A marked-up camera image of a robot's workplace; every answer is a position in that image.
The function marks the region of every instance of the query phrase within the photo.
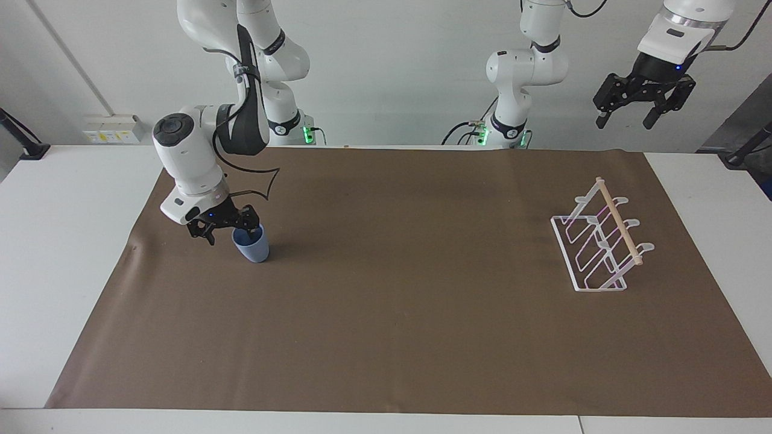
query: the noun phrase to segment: brown mat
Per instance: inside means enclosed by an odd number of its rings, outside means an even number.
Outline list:
[[[47,407],[772,416],[772,380],[642,154],[234,160],[282,168],[270,203],[249,199],[269,262],[227,230],[189,239],[158,210],[162,175]],[[575,293],[550,226],[597,175],[657,246],[623,293]]]

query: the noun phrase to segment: table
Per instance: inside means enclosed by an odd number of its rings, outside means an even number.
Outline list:
[[[761,258],[772,240],[772,205],[747,174],[727,171],[711,155],[647,158],[770,371],[772,292],[764,282],[772,282],[772,268]],[[35,410],[160,170],[152,147],[54,147],[43,161],[20,162],[0,184],[0,407],[18,409],[0,410],[0,431],[115,431],[120,421],[124,432],[772,432],[772,419]]]

